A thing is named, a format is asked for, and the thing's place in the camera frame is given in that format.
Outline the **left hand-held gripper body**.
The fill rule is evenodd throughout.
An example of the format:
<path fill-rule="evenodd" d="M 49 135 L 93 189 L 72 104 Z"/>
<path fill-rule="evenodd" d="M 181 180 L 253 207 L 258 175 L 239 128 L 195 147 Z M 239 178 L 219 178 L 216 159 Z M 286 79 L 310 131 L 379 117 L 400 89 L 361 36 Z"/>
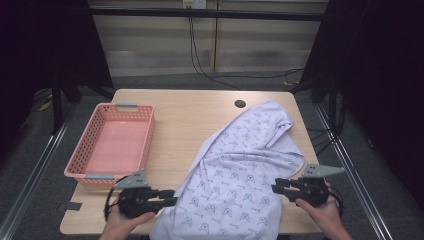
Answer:
<path fill-rule="evenodd" d="M 129 219 L 148 212 L 157 214 L 161 210 L 161 202 L 152 201 L 152 198 L 159 195 L 159 191 L 148 185 L 147 175 L 143 169 L 119 180 L 114 188 L 120 190 L 119 211 Z"/>

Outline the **person's right hand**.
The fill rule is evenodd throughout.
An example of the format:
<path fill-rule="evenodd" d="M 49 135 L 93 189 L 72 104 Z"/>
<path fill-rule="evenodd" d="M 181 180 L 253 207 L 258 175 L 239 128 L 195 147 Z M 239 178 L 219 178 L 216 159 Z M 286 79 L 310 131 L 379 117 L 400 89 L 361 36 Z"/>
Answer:
<path fill-rule="evenodd" d="M 336 199 L 329 196 L 319 207 L 313 207 L 303 199 L 296 199 L 295 204 L 303 209 L 323 231 L 337 230 L 343 226 L 339 215 Z"/>

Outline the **metal floor rail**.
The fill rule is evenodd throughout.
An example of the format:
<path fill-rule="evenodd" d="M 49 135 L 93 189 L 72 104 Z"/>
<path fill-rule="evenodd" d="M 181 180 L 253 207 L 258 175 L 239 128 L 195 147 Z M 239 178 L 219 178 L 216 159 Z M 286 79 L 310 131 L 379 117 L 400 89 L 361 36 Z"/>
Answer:
<path fill-rule="evenodd" d="M 19 192 L 15 203 L 11 206 L 4 221 L 0 225 L 0 240 L 12 240 L 32 198 L 36 188 L 41 181 L 48 165 L 51 162 L 58 146 L 60 145 L 63 136 L 65 135 L 69 122 L 71 121 L 78 103 L 72 103 L 69 107 L 68 113 L 65 115 L 63 122 L 59 125 L 57 130 L 50 136 L 42 154 L 38 158 L 37 164 L 33 171 L 26 177 L 26 182 L 23 189 Z"/>
<path fill-rule="evenodd" d="M 374 229 L 379 240 L 394 240 L 390 233 L 388 226 L 383 219 L 380 211 L 377 209 L 374 201 L 372 200 L 367 188 L 365 187 L 360 175 L 352 162 L 350 155 L 348 154 L 342 140 L 336 135 L 336 133 L 330 129 L 330 118 L 326 113 L 325 108 L 318 104 L 315 106 L 316 112 L 322 125 L 326 128 L 330 141 L 332 142 L 333 148 L 340 160 L 342 166 L 346 171 L 346 175 L 352 184 L 356 196 L 361 203 L 365 214 Z"/>

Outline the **light purple towel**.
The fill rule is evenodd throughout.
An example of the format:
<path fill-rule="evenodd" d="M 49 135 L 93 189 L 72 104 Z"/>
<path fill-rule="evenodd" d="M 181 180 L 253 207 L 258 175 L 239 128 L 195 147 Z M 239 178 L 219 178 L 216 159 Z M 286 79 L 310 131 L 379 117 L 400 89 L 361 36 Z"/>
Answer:
<path fill-rule="evenodd" d="M 150 239 L 276 240 L 282 200 L 272 185 L 294 176 L 305 161 L 290 137 L 292 125 L 288 112 L 267 100 L 210 136 Z"/>

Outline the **person's left hand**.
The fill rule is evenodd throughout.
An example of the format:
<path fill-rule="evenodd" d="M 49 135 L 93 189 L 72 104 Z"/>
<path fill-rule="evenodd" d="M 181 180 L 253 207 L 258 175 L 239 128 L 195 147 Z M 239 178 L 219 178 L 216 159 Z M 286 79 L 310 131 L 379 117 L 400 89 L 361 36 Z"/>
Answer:
<path fill-rule="evenodd" d="M 136 218 L 128 219 L 120 213 L 119 207 L 114 203 L 108 210 L 108 218 L 102 234 L 129 236 L 138 226 L 152 220 L 156 214 L 154 212 L 144 213 Z"/>

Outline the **black metal stand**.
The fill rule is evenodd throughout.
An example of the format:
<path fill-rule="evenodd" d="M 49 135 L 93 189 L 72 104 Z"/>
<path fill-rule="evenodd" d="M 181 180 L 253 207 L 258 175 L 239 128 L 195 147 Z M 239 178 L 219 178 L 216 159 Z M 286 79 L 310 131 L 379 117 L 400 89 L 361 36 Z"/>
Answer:
<path fill-rule="evenodd" d="M 336 105 L 337 105 L 337 82 L 335 77 L 331 78 L 329 91 L 329 122 L 332 131 L 336 131 Z"/>
<path fill-rule="evenodd" d="M 56 134 L 63 123 L 61 87 L 57 77 L 52 80 L 52 104 L 54 118 L 52 133 Z"/>

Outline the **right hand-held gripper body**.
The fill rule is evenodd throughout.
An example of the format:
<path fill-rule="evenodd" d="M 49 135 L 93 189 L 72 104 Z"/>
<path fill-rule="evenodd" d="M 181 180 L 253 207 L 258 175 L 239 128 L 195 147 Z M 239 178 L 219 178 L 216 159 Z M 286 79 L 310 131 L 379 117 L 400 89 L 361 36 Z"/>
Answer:
<path fill-rule="evenodd" d="M 302 199 L 313 207 L 323 205 L 330 195 L 325 178 L 344 172 L 343 167 L 308 164 L 300 177 L 290 180 L 293 190 L 289 191 L 289 201 Z"/>

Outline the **pink plastic basket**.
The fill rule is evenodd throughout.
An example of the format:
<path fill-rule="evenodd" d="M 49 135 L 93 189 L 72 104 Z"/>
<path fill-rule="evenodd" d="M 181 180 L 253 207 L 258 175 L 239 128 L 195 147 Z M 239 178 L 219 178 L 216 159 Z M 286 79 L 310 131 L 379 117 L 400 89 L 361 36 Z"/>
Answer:
<path fill-rule="evenodd" d="M 98 104 L 64 175 L 84 185 L 112 185 L 145 166 L 154 132 L 154 107 Z"/>

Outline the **black horizontal frame bar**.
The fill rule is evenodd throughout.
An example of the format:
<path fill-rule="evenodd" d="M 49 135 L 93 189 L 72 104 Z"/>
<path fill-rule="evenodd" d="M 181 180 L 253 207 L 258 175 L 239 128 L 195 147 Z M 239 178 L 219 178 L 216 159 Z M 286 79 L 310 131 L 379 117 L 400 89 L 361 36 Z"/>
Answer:
<path fill-rule="evenodd" d="M 93 15 L 107 16 L 149 16 L 149 17 L 187 17 L 187 18 L 214 18 L 214 19 L 258 19 L 258 20 L 287 20 L 287 21 L 317 21 L 327 19 L 325 14 L 286 13 L 286 12 L 258 12 L 235 10 L 208 10 L 208 9 L 176 9 L 176 8 L 119 8 L 119 7 L 91 7 Z"/>

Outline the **black curtain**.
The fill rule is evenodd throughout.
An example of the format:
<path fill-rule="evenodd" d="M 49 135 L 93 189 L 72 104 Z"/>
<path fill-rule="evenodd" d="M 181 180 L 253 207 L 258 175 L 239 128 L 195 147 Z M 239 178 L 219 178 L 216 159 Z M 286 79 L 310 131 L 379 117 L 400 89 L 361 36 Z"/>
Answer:
<path fill-rule="evenodd" d="M 71 102 L 80 85 L 113 86 L 88 0 L 0 0 L 0 163 L 54 77 Z"/>
<path fill-rule="evenodd" d="M 335 87 L 424 209 L 424 0 L 328 0 L 301 82 Z"/>

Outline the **white wall socket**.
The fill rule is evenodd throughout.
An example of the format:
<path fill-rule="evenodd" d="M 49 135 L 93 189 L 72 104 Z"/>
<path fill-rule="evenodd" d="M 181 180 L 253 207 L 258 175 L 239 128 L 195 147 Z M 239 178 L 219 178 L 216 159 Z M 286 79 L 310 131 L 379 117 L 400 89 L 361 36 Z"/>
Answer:
<path fill-rule="evenodd" d="M 184 9 L 206 9 L 207 0 L 182 0 Z"/>

